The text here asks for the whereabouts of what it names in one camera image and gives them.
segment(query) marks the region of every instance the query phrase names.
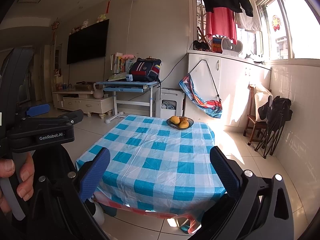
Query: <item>wooden chair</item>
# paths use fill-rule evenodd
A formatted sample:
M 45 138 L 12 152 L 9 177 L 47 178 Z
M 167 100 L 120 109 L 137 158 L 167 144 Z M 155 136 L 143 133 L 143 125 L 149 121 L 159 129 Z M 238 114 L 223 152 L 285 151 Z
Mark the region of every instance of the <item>wooden chair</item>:
M 252 142 L 262 142 L 262 139 L 254 139 L 253 136 L 254 136 L 254 133 L 256 130 L 258 130 L 258 133 L 257 133 L 257 137 L 259 137 L 259 135 L 262 133 L 261 132 L 261 129 L 266 129 L 267 128 L 267 123 L 266 122 L 257 122 L 256 121 L 256 116 L 255 115 L 251 115 L 251 108 L 252 108 L 252 102 L 254 100 L 254 87 L 252 87 L 251 85 L 249 86 L 250 88 L 250 108 L 249 108 L 249 114 L 247 115 L 247 125 L 244 129 L 244 132 L 243 132 L 243 136 L 246 137 L 247 133 L 248 135 L 250 135 L 250 139 L 249 139 L 249 142 L 248 142 L 248 145 L 251 145 Z M 249 122 L 253 122 L 253 127 L 250 127 L 249 126 Z

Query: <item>hanging hammock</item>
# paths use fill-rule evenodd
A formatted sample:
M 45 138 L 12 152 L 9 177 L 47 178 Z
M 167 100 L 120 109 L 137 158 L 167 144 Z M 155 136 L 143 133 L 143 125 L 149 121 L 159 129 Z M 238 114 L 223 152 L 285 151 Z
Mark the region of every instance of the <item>hanging hammock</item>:
M 219 101 L 217 100 L 209 100 L 209 101 L 204 101 L 198 93 L 195 91 L 195 87 L 193 85 L 193 81 L 191 78 L 190 73 L 196 68 L 196 66 L 199 65 L 199 63 L 204 60 L 208 66 L 214 87 L 217 92 L 217 97 Z M 221 104 L 221 99 L 218 94 L 218 90 L 216 87 L 216 84 L 214 83 L 208 62 L 205 59 L 201 59 L 198 64 L 196 65 L 189 73 L 187 76 L 185 76 L 180 82 L 179 86 L 181 89 L 186 93 L 186 95 L 190 98 L 190 100 L 202 111 L 204 111 L 208 116 L 211 116 L 213 118 L 221 118 L 222 114 L 222 104 Z

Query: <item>blue checkered tablecloth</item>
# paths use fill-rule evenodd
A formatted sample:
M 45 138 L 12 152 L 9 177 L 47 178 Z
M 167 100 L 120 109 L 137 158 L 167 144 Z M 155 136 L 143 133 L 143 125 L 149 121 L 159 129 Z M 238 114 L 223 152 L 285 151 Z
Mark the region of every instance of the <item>blue checkered tablecloth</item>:
M 203 213 L 225 193 L 209 152 L 214 133 L 205 123 L 173 129 L 165 119 L 129 115 L 79 159 L 77 169 L 102 147 L 111 161 L 97 191 L 109 199 L 144 211 Z

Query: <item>black tv screen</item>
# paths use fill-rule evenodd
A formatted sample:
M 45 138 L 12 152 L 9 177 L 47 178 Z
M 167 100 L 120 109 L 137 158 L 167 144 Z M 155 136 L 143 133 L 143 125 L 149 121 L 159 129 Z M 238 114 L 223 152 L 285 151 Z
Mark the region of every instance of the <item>black tv screen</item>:
M 105 57 L 109 19 L 95 23 L 69 36 L 67 64 Z

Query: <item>human hand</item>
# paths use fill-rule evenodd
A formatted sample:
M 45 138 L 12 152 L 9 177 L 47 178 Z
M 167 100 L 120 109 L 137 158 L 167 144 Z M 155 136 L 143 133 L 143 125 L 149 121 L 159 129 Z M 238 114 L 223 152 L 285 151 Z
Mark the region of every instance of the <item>human hand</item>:
M 13 160 L 0 159 L 0 178 L 8 178 L 14 174 L 15 165 Z M 24 200 L 29 200 L 33 195 L 33 175 L 35 167 L 30 153 L 27 155 L 26 163 L 20 169 L 20 178 L 23 181 L 17 187 L 18 195 Z M 4 213 L 11 210 L 0 189 L 0 208 Z

